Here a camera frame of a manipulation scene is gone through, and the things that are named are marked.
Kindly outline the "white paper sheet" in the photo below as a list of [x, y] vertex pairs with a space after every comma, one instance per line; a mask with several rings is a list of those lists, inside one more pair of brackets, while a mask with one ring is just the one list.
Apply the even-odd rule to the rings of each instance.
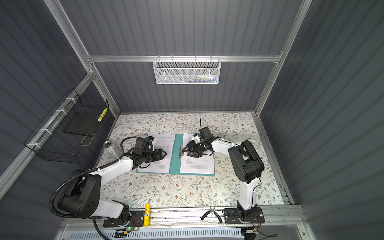
[[205, 151], [202, 157], [193, 158], [187, 153], [181, 153], [181, 174], [215, 175], [214, 155], [211, 151]]

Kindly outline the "teal paper folder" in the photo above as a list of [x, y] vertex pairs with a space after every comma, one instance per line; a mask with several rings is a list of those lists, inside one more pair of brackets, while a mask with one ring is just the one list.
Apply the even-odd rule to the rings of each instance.
[[182, 135], [176, 134], [173, 153], [172, 153], [172, 160], [171, 160], [171, 170], [168, 175], [192, 175], [192, 174], [180, 173], [181, 160], [179, 159], [180, 147], [184, 148], [187, 145], [187, 143], [192, 140], [192, 137], [193, 137], [193, 134], [186, 134], [186, 133]]

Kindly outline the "printed English text sheet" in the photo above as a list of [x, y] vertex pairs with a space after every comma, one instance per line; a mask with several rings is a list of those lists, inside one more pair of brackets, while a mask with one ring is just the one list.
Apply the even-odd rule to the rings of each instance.
[[154, 161], [139, 167], [137, 173], [169, 174], [176, 135], [152, 133], [148, 137], [153, 139], [151, 157]]

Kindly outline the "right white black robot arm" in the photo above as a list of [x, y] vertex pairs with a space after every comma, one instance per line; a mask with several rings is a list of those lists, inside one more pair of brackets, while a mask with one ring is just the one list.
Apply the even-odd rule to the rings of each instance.
[[204, 127], [187, 140], [186, 146], [180, 149], [180, 156], [200, 159], [206, 151], [230, 157], [234, 172], [241, 181], [237, 215], [242, 222], [250, 221], [257, 213], [255, 190], [262, 184], [261, 176], [265, 170], [253, 144], [248, 140], [242, 143], [223, 140], [221, 137], [215, 137], [208, 127]]

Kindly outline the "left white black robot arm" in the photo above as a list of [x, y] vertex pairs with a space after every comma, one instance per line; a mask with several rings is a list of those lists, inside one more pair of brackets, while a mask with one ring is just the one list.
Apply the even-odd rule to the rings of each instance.
[[61, 218], [128, 221], [129, 206], [102, 199], [102, 187], [123, 173], [147, 168], [168, 155], [165, 150], [155, 148], [153, 137], [134, 136], [133, 139], [136, 141], [135, 146], [123, 152], [116, 160], [97, 168], [76, 171], [62, 183], [50, 198], [51, 212]]

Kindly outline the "silver folder clip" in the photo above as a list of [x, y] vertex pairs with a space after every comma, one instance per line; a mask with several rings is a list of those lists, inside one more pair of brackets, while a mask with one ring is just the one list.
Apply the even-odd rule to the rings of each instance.
[[183, 147], [180, 147], [179, 159], [181, 160], [183, 157]]

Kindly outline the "silver metal can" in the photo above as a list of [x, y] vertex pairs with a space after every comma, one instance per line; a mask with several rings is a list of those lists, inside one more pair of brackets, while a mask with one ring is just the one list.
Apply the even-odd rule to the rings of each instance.
[[114, 159], [121, 157], [121, 151], [115, 142], [108, 140], [103, 143], [104, 150]]

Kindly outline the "yellow glue stick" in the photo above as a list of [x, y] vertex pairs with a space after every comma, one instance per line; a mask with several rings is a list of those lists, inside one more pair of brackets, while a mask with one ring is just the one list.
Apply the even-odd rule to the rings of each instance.
[[145, 212], [144, 212], [144, 221], [143, 221], [144, 227], [147, 227], [150, 225], [150, 210], [151, 210], [151, 204], [147, 203], [145, 205]]

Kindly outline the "yellow marker in black basket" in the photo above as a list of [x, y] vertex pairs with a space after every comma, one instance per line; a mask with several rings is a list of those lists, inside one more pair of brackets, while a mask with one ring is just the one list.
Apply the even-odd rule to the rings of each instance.
[[107, 114], [107, 112], [108, 112], [108, 107], [106, 107], [103, 111], [102, 111], [102, 113], [99, 115], [99, 117], [98, 117], [98, 119], [97, 119], [97, 121], [98, 122], [101, 122], [102, 120], [103, 120], [103, 118], [105, 117], [105, 115]]

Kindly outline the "pens in white basket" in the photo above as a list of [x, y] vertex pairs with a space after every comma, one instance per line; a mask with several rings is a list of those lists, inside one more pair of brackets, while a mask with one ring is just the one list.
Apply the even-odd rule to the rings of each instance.
[[210, 74], [193, 75], [183, 77], [179, 79], [179, 81], [181, 81], [182, 83], [218, 83], [219, 76]]

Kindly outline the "black handled pliers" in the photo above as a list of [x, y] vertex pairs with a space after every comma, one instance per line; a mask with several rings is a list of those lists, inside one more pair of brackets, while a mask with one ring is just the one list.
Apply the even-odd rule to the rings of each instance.
[[219, 224], [223, 223], [223, 220], [219, 213], [215, 210], [215, 207], [210, 207], [210, 209], [201, 216], [201, 220], [204, 221], [208, 215], [211, 215], [212, 217], [215, 216], [218, 219]]

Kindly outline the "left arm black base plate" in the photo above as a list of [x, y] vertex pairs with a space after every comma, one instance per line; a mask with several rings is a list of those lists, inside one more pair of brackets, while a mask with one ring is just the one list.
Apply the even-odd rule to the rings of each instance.
[[145, 211], [128, 211], [123, 213], [122, 217], [117, 219], [107, 218], [104, 220], [104, 228], [114, 227], [142, 227], [144, 225]]

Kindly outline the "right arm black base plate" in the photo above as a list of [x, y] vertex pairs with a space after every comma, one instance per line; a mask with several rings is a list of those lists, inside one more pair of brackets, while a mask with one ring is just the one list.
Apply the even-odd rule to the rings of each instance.
[[265, 218], [263, 210], [259, 207], [250, 210], [226, 208], [222, 210], [226, 224], [263, 224]]

